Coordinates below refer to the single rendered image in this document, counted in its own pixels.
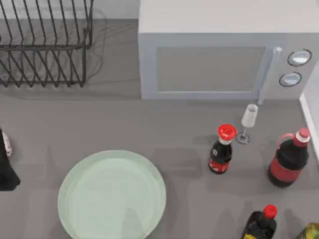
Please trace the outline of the small dark red-capped bottle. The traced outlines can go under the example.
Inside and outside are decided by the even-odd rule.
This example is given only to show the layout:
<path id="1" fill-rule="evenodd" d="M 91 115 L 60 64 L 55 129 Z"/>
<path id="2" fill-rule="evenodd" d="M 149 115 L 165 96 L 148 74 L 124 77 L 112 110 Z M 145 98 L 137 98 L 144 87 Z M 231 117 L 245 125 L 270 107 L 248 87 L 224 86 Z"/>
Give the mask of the small dark red-capped bottle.
<path id="1" fill-rule="evenodd" d="M 223 174 L 228 170 L 232 159 L 231 142 L 237 135 L 237 130 L 235 126 L 224 123 L 218 127 L 217 133 L 218 140 L 212 146 L 208 167 L 215 174 Z"/>

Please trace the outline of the white wine glass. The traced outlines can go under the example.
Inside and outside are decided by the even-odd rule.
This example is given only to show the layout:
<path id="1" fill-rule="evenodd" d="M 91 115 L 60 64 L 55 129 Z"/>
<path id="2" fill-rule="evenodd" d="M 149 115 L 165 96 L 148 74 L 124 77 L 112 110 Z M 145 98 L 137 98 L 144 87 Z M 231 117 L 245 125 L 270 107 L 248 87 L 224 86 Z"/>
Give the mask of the white wine glass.
<path id="1" fill-rule="evenodd" d="M 241 119 L 241 124 L 243 126 L 243 131 L 238 133 L 236 140 L 240 144 L 247 144 L 250 140 L 247 130 L 255 125 L 256 118 L 258 114 L 258 106 L 256 104 L 249 104 Z"/>

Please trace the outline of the pale green plate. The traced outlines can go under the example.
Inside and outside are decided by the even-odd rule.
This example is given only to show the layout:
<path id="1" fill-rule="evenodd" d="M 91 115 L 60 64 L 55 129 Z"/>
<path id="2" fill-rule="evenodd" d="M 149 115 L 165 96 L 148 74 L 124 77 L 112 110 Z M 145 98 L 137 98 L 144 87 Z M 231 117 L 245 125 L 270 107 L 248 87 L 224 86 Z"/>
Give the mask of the pale green plate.
<path id="1" fill-rule="evenodd" d="M 166 201 L 162 175 L 148 159 L 108 150 L 67 173 L 57 209 L 72 239 L 146 239 L 162 219 Z"/>

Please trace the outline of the pale microwave oven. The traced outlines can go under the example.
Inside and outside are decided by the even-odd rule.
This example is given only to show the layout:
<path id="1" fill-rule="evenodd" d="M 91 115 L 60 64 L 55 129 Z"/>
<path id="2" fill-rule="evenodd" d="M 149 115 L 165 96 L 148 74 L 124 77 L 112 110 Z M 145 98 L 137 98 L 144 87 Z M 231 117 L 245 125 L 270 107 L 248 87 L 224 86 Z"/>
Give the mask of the pale microwave oven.
<path id="1" fill-rule="evenodd" d="M 256 100 L 281 47 L 264 100 L 298 99 L 319 60 L 319 0 L 141 0 L 141 96 L 144 100 Z M 288 56 L 302 49 L 299 67 Z M 293 87 L 279 83 L 298 72 Z"/>

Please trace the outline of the small microwave knob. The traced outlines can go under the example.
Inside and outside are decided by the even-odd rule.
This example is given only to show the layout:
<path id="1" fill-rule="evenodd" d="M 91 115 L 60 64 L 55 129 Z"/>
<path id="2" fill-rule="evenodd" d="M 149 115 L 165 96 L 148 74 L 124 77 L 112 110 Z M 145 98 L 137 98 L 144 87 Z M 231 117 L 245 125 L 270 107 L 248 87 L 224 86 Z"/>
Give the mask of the small microwave knob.
<path id="1" fill-rule="evenodd" d="M 283 87 L 293 87 L 302 80 L 302 75 L 298 72 L 284 74 L 280 77 L 279 83 Z"/>

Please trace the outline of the black bottle with yellow label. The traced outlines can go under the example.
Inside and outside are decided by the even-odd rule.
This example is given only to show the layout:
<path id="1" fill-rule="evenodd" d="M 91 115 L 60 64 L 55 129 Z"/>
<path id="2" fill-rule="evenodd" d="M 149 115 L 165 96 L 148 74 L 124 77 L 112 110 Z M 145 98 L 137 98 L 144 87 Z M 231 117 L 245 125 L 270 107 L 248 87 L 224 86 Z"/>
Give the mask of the black bottle with yellow label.
<path id="1" fill-rule="evenodd" d="M 272 239 L 277 229 L 277 207 L 268 204 L 263 211 L 254 211 L 243 230 L 241 239 Z"/>

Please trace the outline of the large microwave knob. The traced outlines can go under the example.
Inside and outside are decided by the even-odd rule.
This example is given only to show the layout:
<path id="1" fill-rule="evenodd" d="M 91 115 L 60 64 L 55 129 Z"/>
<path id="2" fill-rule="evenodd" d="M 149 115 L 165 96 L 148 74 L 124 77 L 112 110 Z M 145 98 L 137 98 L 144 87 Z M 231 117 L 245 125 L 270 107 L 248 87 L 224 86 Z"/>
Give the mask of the large microwave knob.
<path id="1" fill-rule="evenodd" d="M 312 53 L 307 49 L 294 51 L 288 56 L 288 63 L 291 66 L 299 67 L 307 64 L 312 58 Z"/>

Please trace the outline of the olive green bottle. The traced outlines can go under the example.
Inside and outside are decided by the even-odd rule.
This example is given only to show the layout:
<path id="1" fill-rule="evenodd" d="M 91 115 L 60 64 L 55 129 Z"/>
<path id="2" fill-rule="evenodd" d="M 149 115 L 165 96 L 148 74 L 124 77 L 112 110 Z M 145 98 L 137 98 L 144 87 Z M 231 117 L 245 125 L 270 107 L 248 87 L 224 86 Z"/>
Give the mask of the olive green bottle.
<path id="1" fill-rule="evenodd" d="M 319 239 L 319 223 L 309 223 L 295 239 Z"/>

